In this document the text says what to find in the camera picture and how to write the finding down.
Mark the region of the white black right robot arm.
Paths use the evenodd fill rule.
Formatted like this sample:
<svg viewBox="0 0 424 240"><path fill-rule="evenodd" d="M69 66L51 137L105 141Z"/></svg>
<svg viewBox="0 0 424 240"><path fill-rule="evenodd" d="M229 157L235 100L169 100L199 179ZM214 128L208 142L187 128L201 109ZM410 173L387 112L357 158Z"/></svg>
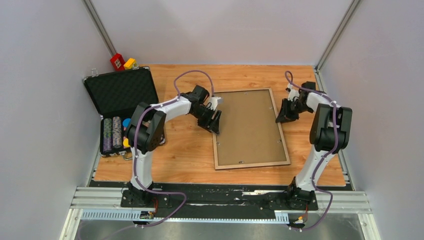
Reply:
<svg viewBox="0 0 424 240"><path fill-rule="evenodd" d="M314 114L309 133L311 150L300 171L285 195L286 204L292 209L310 204L315 198L317 182L329 161L348 145L353 111L316 90L316 84L304 82L301 87L287 85L288 97L282 105L276 123L290 123L303 112Z"/></svg>

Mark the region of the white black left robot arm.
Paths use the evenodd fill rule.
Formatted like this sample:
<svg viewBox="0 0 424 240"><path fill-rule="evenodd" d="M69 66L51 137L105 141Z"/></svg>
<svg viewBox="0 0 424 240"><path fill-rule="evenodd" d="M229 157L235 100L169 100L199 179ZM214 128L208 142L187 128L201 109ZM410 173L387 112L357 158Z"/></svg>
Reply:
<svg viewBox="0 0 424 240"><path fill-rule="evenodd" d="M178 93L162 103L138 104L125 130L132 154L132 176L124 192L128 201L142 207L153 201L153 152L163 142L165 124L179 116L192 115L199 127L219 135L222 112L218 105L222 101L220 96L210 95L205 88L196 85L192 91Z"/></svg>

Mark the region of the blue round chip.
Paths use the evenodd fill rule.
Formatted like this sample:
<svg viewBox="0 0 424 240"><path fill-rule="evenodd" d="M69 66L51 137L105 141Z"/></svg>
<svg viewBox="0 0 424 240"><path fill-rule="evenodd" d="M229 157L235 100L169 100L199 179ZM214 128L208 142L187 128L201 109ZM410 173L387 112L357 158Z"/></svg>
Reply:
<svg viewBox="0 0 424 240"><path fill-rule="evenodd" d="M123 126L123 128L125 129L125 128L127 128L128 127L128 125L130 124L130 122L131 122L131 119L130 118L125 118L123 121L122 121L122 126Z"/></svg>

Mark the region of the yellow round chip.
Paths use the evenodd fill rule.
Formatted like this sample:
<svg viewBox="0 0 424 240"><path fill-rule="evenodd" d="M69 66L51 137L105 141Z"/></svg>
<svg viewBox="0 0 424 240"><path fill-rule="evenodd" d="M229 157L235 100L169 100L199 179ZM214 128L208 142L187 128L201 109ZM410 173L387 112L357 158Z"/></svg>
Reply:
<svg viewBox="0 0 424 240"><path fill-rule="evenodd" d="M127 138L124 138L122 141L122 144L125 148L130 148L129 140Z"/></svg>

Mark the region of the grey pink chip stack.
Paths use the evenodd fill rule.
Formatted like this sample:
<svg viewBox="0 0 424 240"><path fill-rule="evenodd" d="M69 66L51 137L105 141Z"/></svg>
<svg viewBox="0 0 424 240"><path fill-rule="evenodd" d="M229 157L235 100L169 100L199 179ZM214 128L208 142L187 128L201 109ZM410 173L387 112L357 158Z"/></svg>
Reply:
<svg viewBox="0 0 424 240"><path fill-rule="evenodd" d="M122 129L121 129L122 120L119 116L114 116L112 118L112 147L114 149L119 149L122 147Z"/></svg>

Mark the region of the black poker chip case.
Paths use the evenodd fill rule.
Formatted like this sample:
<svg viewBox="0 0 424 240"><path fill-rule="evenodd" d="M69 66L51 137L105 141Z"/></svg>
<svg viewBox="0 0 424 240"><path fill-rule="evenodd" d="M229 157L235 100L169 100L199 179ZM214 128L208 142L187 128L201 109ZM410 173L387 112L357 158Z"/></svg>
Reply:
<svg viewBox="0 0 424 240"><path fill-rule="evenodd" d="M125 155L131 149L123 146L125 128L122 121L133 115L137 105L141 102L158 104L159 97L148 66L136 69L109 72L85 77L82 83L90 96L100 116L100 144L99 153L103 157ZM103 152L103 121L104 119L121 118L122 147L113 148L110 153Z"/></svg>

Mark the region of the yellow toy block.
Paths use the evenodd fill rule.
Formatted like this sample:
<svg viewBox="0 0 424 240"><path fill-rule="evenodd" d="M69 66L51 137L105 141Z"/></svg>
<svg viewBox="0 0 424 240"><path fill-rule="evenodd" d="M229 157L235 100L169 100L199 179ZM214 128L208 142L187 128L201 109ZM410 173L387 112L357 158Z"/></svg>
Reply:
<svg viewBox="0 0 424 240"><path fill-rule="evenodd" d="M139 67L138 62L135 58L129 58L123 65L125 70L136 69Z"/></svg>

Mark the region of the green purple chip stack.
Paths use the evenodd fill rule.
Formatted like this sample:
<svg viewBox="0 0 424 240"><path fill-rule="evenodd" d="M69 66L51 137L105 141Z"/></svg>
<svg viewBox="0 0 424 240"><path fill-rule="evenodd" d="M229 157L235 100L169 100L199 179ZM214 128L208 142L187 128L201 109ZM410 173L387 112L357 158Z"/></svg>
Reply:
<svg viewBox="0 0 424 240"><path fill-rule="evenodd" d="M111 118L105 118L103 120L103 147L102 150L104 153L110 153L112 151L113 140L112 140L112 129L113 121Z"/></svg>

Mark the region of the red toy house block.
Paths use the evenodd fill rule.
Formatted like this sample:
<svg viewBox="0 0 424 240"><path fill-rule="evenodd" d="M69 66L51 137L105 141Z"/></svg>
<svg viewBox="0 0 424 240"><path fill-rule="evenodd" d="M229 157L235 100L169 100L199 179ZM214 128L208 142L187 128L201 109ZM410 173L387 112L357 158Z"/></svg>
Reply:
<svg viewBox="0 0 424 240"><path fill-rule="evenodd" d="M126 61L120 53L116 53L115 55L113 55L109 61L116 72L125 70Z"/></svg>

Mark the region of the aluminium rail frame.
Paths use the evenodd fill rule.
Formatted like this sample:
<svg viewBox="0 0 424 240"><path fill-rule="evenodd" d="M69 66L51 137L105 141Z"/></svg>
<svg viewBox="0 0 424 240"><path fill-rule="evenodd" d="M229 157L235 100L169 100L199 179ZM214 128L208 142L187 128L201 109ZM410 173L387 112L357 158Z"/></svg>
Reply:
<svg viewBox="0 0 424 240"><path fill-rule="evenodd" d="M290 70L295 76L296 83L306 81L316 81L317 72L311 66L294 65L187 65L187 64L153 64L150 66L153 72L156 89L158 87L172 87L171 90L159 90L160 94L169 97L174 93L174 86L168 83L168 79L174 80L171 74L176 74L186 68L200 68L211 76L216 92L252 90L255 88L271 88L271 94L279 102L285 98L288 93L284 90L287 87L287 80L284 78L285 70ZM283 125L283 133L287 134L284 140L288 146L289 158L292 166L259 168L257 170L248 170L245 168L242 172L235 172L235 175L229 177L229 172L212 173L211 167L200 169L200 163L194 165L195 154L199 154L201 163L206 160L212 160L212 134L200 134L201 130L194 130L194 120L188 120L183 117L182 120L172 120L170 125L166 125L167 139L173 139L181 135L183 147L188 144L195 144L195 140L189 140L189 134L182 130L188 130L191 135L199 136L199 143L207 146L205 150L195 150L189 153L188 150L177 151L177 157L183 157L180 162L182 167L175 168L176 173L170 170L165 172L165 163L171 162L171 154L160 150L159 156L154 156L153 161L160 160L161 165L153 167L153 173L159 176L159 180L188 180L188 177L196 177L202 181L208 178L217 177L219 181L228 180L231 183L240 184L215 184L215 182L189 183L154 183L153 189L156 191L165 190L168 192L184 192L187 195L185 204L166 222L188 222L188 223L251 223L251 224L283 224L286 226L291 220L291 215L295 213L306 214L306 205L289 208L287 202L288 183L293 180L295 174L300 172L303 163L306 161L307 143L309 144L309 131L312 124L312 116L307 116L306 120ZM193 174L189 173L190 166L195 167ZM326 216L328 215L358 215L360 220L360 230L365 234L377 236L378 232L374 222L374 216L369 204L367 195L364 191L329 189L324 187L322 191L332 192L332 202ZM153 211L152 207L121 207L122 193L125 187L77 187L74 198L71 202L68 216L64 224L61 240L70 240L77 236L77 221L86 220L121 220L121 221L147 221L141 219L141 213ZM157 222L168 216L173 210L182 203L182 196L159 196L159 208L154 219L149 222Z"/></svg>

